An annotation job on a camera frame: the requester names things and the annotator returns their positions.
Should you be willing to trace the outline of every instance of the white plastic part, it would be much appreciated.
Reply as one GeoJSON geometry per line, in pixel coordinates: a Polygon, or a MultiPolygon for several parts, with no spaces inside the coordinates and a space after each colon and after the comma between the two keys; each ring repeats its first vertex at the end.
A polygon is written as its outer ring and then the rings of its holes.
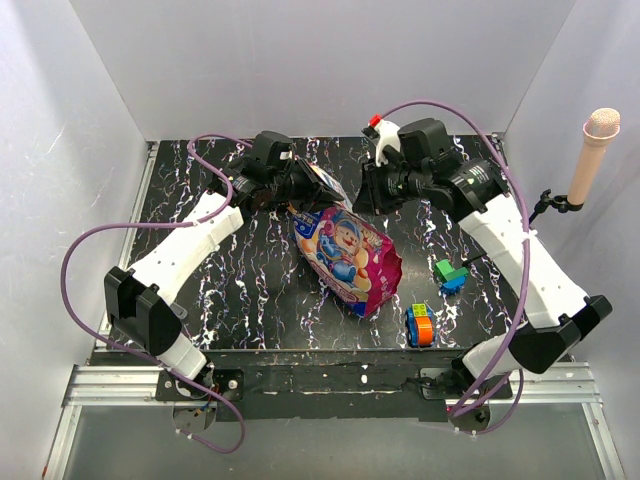
{"type": "MultiPolygon", "coordinates": [[[[522,217],[511,196],[487,203],[486,213],[472,213],[460,227],[476,240],[519,294],[522,282],[522,217]]],[[[571,281],[551,258],[535,231],[529,235],[531,265],[525,311],[534,328],[555,327],[562,314],[575,315],[585,306],[586,292],[571,281]]]]}
{"type": "MultiPolygon", "coordinates": [[[[184,221],[193,222],[205,217],[220,207],[224,198],[217,193],[205,193],[184,221]]],[[[129,268],[135,270],[133,276],[144,285],[158,285],[158,295],[171,305],[198,265],[218,250],[220,243],[242,223],[240,210],[226,207],[206,223],[172,231],[153,252],[129,268]]]]}
{"type": "MultiPolygon", "coordinates": [[[[487,366],[489,361],[493,358],[496,350],[500,347],[500,344],[504,340],[505,334],[497,337],[490,338],[472,348],[462,359],[462,363],[467,367],[471,375],[474,378],[478,378],[484,367],[487,366]]],[[[513,358],[511,352],[507,350],[504,355],[500,357],[496,366],[489,372],[487,378],[491,378],[494,375],[501,375],[507,372],[512,372],[522,368],[522,366],[513,358]]]]}
{"type": "Polygon", "coordinates": [[[171,370],[181,373],[190,380],[193,380],[207,363],[207,358],[183,333],[166,352],[158,355],[157,358],[171,367],[171,370]]]}
{"type": "Polygon", "coordinates": [[[382,149],[387,145],[393,147],[396,151],[400,151],[400,139],[398,138],[399,127],[387,120],[380,120],[378,124],[373,127],[378,132],[377,140],[374,140],[376,144],[376,167],[386,165],[389,161],[385,158],[382,149]]]}

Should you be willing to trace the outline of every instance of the green toy block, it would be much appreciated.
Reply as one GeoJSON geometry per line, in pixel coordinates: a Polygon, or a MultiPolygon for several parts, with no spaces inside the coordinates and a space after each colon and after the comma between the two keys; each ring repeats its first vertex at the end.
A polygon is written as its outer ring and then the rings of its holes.
{"type": "Polygon", "coordinates": [[[440,260],[436,263],[434,271],[443,283],[450,282],[458,277],[469,275],[469,270],[465,267],[454,270],[449,260],[440,260]]]}

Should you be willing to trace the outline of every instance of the white cylindrical robot base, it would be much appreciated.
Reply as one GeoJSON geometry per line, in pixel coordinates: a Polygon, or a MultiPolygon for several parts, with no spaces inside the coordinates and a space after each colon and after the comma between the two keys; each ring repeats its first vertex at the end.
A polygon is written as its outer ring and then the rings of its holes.
{"type": "MultiPolygon", "coordinates": [[[[500,348],[500,344],[504,340],[505,335],[506,334],[502,334],[499,337],[494,337],[479,343],[464,356],[462,363],[467,367],[471,375],[473,375],[473,378],[478,378],[480,373],[482,373],[484,368],[489,364],[489,361],[493,358],[498,348],[500,348]]],[[[493,367],[487,378],[512,372],[520,368],[522,368],[522,366],[513,358],[511,352],[507,350],[496,366],[493,367]]]]}
{"type": "Polygon", "coordinates": [[[207,363],[207,358],[182,333],[169,350],[158,355],[157,359],[190,380],[193,380],[207,363]]]}

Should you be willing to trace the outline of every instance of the gray floor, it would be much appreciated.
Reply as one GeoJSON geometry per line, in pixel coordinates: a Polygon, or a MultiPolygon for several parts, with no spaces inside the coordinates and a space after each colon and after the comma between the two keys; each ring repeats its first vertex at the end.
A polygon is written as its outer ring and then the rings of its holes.
{"type": "MultiPolygon", "coordinates": [[[[521,405],[502,429],[476,440],[429,425],[254,421],[240,451],[224,456],[176,435],[171,408],[85,407],[65,478],[604,478],[580,405],[521,405]]],[[[205,436],[230,445],[237,433],[236,424],[214,424],[205,436]]]]}

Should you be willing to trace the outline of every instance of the snack bag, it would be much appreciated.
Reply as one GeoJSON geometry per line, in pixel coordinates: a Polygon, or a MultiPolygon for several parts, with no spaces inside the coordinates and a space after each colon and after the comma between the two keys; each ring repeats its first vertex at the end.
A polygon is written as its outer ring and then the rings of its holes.
{"type": "Polygon", "coordinates": [[[320,212],[294,211],[296,242],[331,290],[357,315],[366,316],[396,293],[402,259],[389,237],[351,212],[337,180],[312,168],[345,200],[320,212]]]}

